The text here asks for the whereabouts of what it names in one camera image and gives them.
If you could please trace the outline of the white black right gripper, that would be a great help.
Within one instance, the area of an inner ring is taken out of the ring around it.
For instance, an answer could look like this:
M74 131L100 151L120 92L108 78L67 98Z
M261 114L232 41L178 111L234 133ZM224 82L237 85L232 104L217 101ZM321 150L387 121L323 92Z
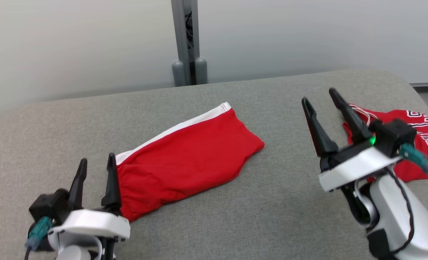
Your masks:
M317 120L317 113L310 101L306 97L301 100L313 145L320 157L319 183L326 192L368 177L401 160L400 156L386 156L372 144L369 139L373 133L335 88L330 88L329 94L348 124L355 145L339 149Z

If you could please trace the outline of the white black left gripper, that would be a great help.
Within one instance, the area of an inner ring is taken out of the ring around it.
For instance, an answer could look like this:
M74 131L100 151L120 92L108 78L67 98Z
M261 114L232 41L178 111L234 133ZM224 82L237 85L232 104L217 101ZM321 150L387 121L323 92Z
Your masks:
M68 206L73 211L62 225L51 230L48 239L52 241L56 237L55 234L61 231L64 231L64 234L129 239L131 228L128 219L108 213L120 212L122 207L115 154L110 153L108 156L106 191L100 203L107 212L93 211L82 207L82 193L87 177L87 166L87 158L82 158L69 189Z

